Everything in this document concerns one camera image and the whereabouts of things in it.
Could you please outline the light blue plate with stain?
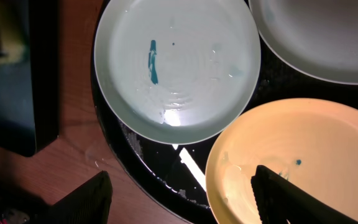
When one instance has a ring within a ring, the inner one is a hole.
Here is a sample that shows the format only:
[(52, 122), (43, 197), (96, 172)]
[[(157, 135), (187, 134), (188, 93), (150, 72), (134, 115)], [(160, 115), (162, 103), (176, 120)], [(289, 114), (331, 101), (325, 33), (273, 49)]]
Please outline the light blue plate with stain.
[(106, 103), (133, 132), (164, 144), (220, 133), (260, 72), (258, 31), (241, 0), (112, 0), (94, 39)]

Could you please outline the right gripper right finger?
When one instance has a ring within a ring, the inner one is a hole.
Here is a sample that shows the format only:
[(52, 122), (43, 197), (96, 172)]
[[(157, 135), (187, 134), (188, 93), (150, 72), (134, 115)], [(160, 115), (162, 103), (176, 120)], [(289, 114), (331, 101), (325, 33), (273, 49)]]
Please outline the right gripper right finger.
[(357, 223), (263, 165), (250, 182), (262, 224)]

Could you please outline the yellow plate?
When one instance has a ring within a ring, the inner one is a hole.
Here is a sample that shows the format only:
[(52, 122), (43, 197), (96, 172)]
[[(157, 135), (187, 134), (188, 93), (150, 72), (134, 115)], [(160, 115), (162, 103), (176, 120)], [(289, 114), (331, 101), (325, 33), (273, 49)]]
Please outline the yellow plate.
[(251, 177), (263, 165), (358, 221), (358, 110), (293, 98), (260, 105), (217, 138), (206, 193), (218, 223), (259, 223)]

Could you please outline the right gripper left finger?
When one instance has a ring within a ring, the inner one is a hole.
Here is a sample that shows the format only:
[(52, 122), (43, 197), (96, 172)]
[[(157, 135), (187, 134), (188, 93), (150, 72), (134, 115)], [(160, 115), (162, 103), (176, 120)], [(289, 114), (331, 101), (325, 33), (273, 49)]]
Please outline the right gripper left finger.
[(112, 185), (106, 171), (97, 173), (41, 214), (46, 224), (107, 224)]

